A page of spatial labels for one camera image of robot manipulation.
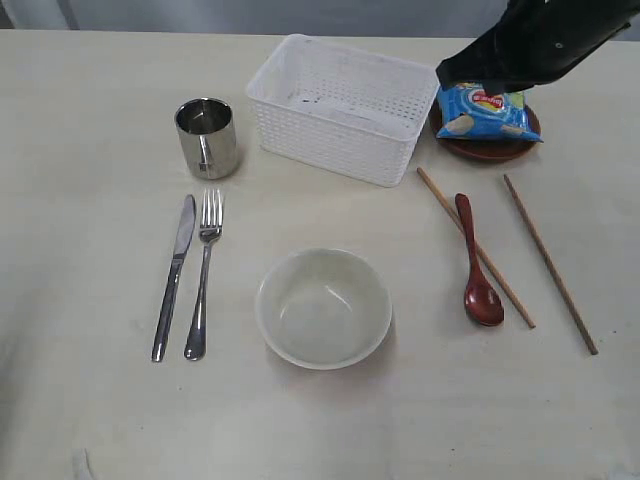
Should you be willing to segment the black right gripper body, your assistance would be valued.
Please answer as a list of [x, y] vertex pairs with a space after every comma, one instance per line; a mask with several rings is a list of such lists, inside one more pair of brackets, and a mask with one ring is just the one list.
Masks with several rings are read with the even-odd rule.
[[436, 68], [448, 90], [478, 83], [489, 95], [553, 83], [630, 27], [633, 0], [510, 1], [499, 21]]

